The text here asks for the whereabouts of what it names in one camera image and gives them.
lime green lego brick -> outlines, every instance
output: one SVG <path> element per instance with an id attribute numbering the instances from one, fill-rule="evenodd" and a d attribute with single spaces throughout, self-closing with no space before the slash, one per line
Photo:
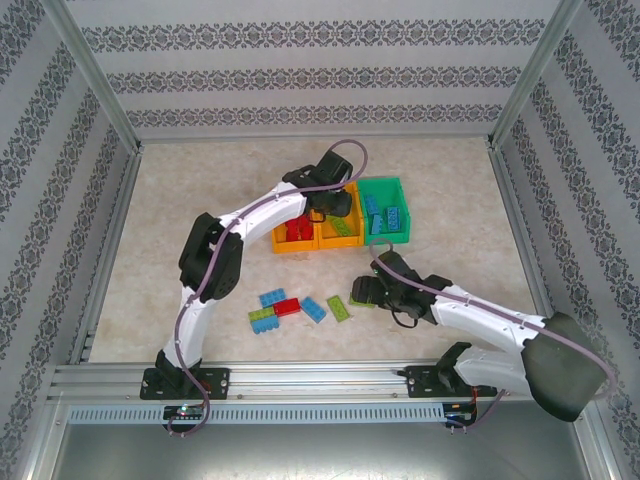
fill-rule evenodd
<path id="1" fill-rule="evenodd" d="M 276 312 L 273 307 L 261 308 L 260 310 L 249 312 L 249 321 L 255 322 L 256 320 L 262 320 L 263 318 L 272 317 L 275 314 Z"/>
<path id="2" fill-rule="evenodd" d="M 353 233 L 349 228 L 349 225 L 347 225 L 347 222 L 342 218 L 329 216 L 329 221 L 331 222 L 331 225 L 333 225 L 337 234 L 341 237 L 352 237 L 355 235 L 355 233 Z"/>
<path id="3" fill-rule="evenodd" d="M 353 305 L 355 307 L 375 308 L 375 305 L 373 303 L 356 302 L 351 295 L 349 295 L 349 305 Z"/>
<path id="4" fill-rule="evenodd" d="M 336 317 L 338 322 L 344 322 L 346 319 L 351 318 L 351 315 L 338 295 L 327 298 L 327 303 L 329 304 L 331 313 L 333 313 L 333 316 Z"/>

